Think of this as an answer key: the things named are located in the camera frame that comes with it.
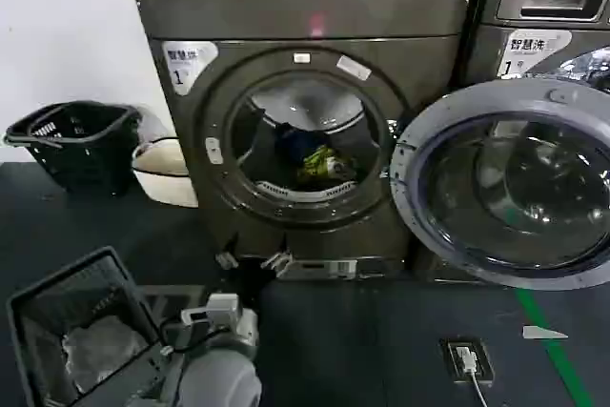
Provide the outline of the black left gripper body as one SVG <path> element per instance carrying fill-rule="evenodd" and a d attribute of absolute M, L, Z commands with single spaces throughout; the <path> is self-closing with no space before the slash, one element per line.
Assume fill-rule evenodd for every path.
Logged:
<path fill-rule="evenodd" d="M 257 258 L 244 257 L 234 268 L 233 285 L 242 300 L 257 300 L 268 283 L 268 270 Z"/>

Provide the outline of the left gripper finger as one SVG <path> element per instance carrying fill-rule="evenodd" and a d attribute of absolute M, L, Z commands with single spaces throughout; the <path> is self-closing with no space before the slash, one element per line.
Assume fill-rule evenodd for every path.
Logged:
<path fill-rule="evenodd" d="M 239 262 L 234 255 L 238 239 L 239 234 L 233 234 L 220 252 L 215 255 L 215 260 L 222 270 L 232 270 L 239 267 Z"/>
<path fill-rule="evenodd" d="M 282 277 L 293 264 L 293 253 L 289 247 L 288 236 L 284 234 L 275 253 L 264 260 L 259 267 L 263 271 L 273 272 L 276 277 Z"/>

